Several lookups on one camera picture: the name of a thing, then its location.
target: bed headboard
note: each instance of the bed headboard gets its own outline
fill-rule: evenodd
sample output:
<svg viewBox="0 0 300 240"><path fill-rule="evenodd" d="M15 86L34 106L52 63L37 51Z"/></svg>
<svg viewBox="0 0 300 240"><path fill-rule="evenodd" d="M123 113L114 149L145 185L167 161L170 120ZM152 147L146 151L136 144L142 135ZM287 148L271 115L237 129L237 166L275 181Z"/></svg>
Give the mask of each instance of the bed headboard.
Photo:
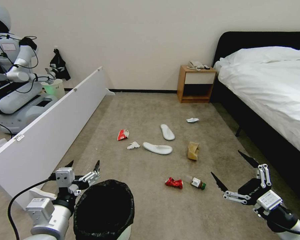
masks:
<svg viewBox="0 0 300 240"><path fill-rule="evenodd" d="M300 32L225 32L221 35L213 64L241 48L282 46L300 49Z"/></svg>

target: metal hinge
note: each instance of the metal hinge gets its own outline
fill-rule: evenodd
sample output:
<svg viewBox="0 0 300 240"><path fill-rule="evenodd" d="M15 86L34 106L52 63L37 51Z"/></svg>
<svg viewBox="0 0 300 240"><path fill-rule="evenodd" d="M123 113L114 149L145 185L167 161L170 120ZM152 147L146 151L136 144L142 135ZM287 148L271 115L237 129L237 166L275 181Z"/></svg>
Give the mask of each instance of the metal hinge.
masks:
<svg viewBox="0 0 300 240"><path fill-rule="evenodd" d="M21 141L24 138L23 134L17 135L14 137L14 139L16 139L18 142Z"/></svg>

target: white board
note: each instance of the white board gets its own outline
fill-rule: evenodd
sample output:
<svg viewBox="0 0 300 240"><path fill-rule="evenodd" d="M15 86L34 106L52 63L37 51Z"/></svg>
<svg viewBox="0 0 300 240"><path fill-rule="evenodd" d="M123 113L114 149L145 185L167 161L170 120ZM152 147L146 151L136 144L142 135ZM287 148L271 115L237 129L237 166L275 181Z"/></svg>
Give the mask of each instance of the white board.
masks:
<svg viewBox="0 0 300 240"><path fill-rule="evenodd" d="M94 71L56 104L0 148L0 186L11 196L47 179L106 94L102 67ZM23 208L29 192L16 202Z"/></svg>

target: black cable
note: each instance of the black cable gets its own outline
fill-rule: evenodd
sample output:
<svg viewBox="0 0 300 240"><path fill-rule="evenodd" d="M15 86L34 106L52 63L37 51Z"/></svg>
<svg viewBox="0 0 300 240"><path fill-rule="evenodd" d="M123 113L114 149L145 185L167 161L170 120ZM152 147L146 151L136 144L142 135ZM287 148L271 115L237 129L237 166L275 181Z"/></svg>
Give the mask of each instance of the black cable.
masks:
<svg viewBox="0 0 300 240"><path fill-rule="evenodd" d="M36 79L38 79L38 77L36 77L35 79L33 79L32 84L31 84L31 88L28 91L26 91L26 92L19 92L18 90L15 90L15 91L18 92L18 93L28 93L28 92L30 92L32 90L32 88L33 88L33 83L35 82Z"/></svg>
<svg viewBox="0 0 300 240"><path fill-rule="evenodd" d="M39 64L39 59L38 59L38 56L37 56L37 54L36 54L36 51L33 49L33 48L31 48L32 49L32 51L34 52L34 55L36 55L36 58L37 58L37 64L34 66L34 67L25 67L25 66L22 66L22 65L20 65L20 64L13 64L12 66L14 66L14 65L17 65L17 66L20 66L20 67L24 67L24 68L27 68L27 69L32 69L32 68L35 68L36 66L38 66L38 64Z"/></svg>
<svg viewBox="0 0 300 240"><path fill-rule="evenodd" d="M41 77L36 76L36 78L33 79L33 81L32 81L31 88L29 89L29 91L27 91L27 92L19 92L18 90L15 90L15 91L18 92L18 93L28 93L28 92L30 92L30 91L32 90L32 88L33 88L33 83L36 82L36 81L38 81L38 78L43 78L43 77L47 78L48 80L50 80L50 79L51 79L51 80L55 80L55 78L49 78L49 77L47 77L47 76L41 76Z"/></svg>
<svg viewBox="0 0 300 240"><path fill-rule="evenodd" d="M10 203L9 203L9 206L8 206L8 219L9 219L9 221L10 221L10 224L11 224L11 226L12 226L12 228L13 228L13 231L14 231L14 234L16 235L16 239L17 239L17 240L20 240L20 238L19 238L19 233L18 233L17 227L16 227L16 225L14 224L13 219L12 219L12 216L11 216L11 206L12 206L14 200L16 200L16 198L19 197L22 193L24 193L24 192L30 190L31 188L34 188L34 187L36 187L36 186L39 186L39 185L41 185L41 184L43 184L43 183L46 183L46 182L48 182L48 181L50 181L50 180L51 180L51 179L48 178L48 179L46 179L46 180L44 180L44 181L42 181L42 182L36 183L36 184L32 185L31 187L28 187L28 188L26 188L25 190L22 190L21 192L19 192L17 195L15 195L15 196L11 199L11 201L10 201Z"/></svg>
<svg viewBox="0 0 300 240"><path fill-rule="evenodd" d="M279 228L285 230L286 232L290 232L290 233L294 233L294 234L300 235L300 231L291 230L291 229L286 228L286 227L284 227L284 226L281 226L280 224L278 224L278 223L276 223L276 222L273 222L273 221L270 221L270 222L273 223L274 225L276 225L277 227L279 227Z"/></svg>
<svg viewBox="0 0 300 240"><path fill-rule="evenodd" d="M13 134L12 134L12 132L10 131L10 129L9 129L9 128L7 128L6 126L3 126L2 124L0 124L0 126L1 126L1 127L4 127L5 129L7 129L7 130L9 131L9 133L10 133L10 136L11 136L11 138L10 138L10 139L12 139L12 138L13 138Z"/></svg>
<svg viewBox="0 0 300 240"><path fill-rule="evenodd" d="M0 39L2 39L1 37L7 37L7 38L9 37L9 38L12 38L12 37L10 37L10 35L0 35ZM37 39L36 36L26 36L26 37L34 37L34 39L32 39L32 40ZM32 68L37 67L38 64L39 64L38 56L37 56L37 54L36 54L36 51L35 51L33 48L31 48L31 49L32 49L32 51L34 52L34 55L36 56L36 59L37 59L37 63L36 63L36 65L33 66L33 67L25 67L25 66L22 66L22 65L20 65L20 64L14 64L14 62L12 62L12 61L10 60L10 58L8 57L8 55L7 55L7 54L5 53L5 51L2 49L1 45L0 45L0 49L1 49L1 51L6 55L5 57L6 57L6 58L10 61L10 63L12 64L11 67L13 67L13 66L20 66L20 67L24 67L24 68L27 68L27 69L32 69Z"/></svg>

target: white wall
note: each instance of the white wall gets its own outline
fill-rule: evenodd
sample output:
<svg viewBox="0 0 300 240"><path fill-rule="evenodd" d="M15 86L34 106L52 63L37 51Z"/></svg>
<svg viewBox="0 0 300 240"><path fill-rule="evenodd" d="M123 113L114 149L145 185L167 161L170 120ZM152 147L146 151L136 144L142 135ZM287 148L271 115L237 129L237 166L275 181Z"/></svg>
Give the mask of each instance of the white wall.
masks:
<svg viewBox="0 0 300 240"><path fill-rule="evenodd" d="M97 67L116 89L176 90L180 64L211 64L226 31L300 31L300 0L0 0L11 32L36 35L37 73L58 46L73 87Z"/></svg>

